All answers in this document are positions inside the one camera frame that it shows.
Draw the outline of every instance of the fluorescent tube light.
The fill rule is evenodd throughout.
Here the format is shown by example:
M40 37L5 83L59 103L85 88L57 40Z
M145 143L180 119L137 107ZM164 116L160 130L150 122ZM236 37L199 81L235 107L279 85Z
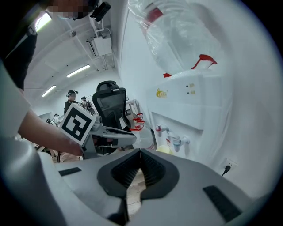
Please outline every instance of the fluorescent tube light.
M36 31L39 31L44 25L46 25L49 21L51 21L51 17L48 13L45 13L42 17L40 17L35 23Z
M82 67L82 68L80 68L80 69L77 69L76 71L74 71L71 74L67 75L67 77L69 78L69 77L75 75L76 73L79 73L79 72L81 72L81 71L83 71L84 69L87 69L87 68L90 68L89 64L84 66L84 67Z
M42 95L42 97L45 97L51 90L53 90L56 86L52 86L48 91L45 92L44 95Z

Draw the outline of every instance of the faucet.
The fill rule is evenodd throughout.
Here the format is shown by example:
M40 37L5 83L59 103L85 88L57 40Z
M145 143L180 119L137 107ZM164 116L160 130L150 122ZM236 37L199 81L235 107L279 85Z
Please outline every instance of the faucet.
M169 127L167 125L165 125L165 124L156 124L155 131L158 132L158 136L159 137L161 137L162 132L165 131L165 130L167 132L169 132Z
M176 135L173 132L167 132L167 136L173 138L173 145L175 151L177 152L180 151L180 148L183 144L189 144L191 142L187 136L183 136L182 138L180 138L180 136Z

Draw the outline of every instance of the black cap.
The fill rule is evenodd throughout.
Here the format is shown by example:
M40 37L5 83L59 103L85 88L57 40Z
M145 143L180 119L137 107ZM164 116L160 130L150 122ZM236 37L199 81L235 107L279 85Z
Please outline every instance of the black cap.
M70 94L78 94L78 91L75 90L69 90L68 94L66 96L69 96Z

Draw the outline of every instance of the wall socket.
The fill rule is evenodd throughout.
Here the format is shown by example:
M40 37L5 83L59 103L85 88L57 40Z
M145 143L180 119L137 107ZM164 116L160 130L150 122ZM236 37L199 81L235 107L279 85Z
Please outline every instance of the wall socket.
M238 166L238 163L232 161L230 158L225 158L223 163L221 164L221 167L225 169L226 166L230 166L230 170L233 170Z

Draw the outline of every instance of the forearm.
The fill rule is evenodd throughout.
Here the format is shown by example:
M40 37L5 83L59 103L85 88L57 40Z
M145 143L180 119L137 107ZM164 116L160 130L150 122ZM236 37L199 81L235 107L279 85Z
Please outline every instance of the forearm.
M27 140L61 152L81 155L80 147L74 143L59 128L44 123L32 110L26 114L19 134Z

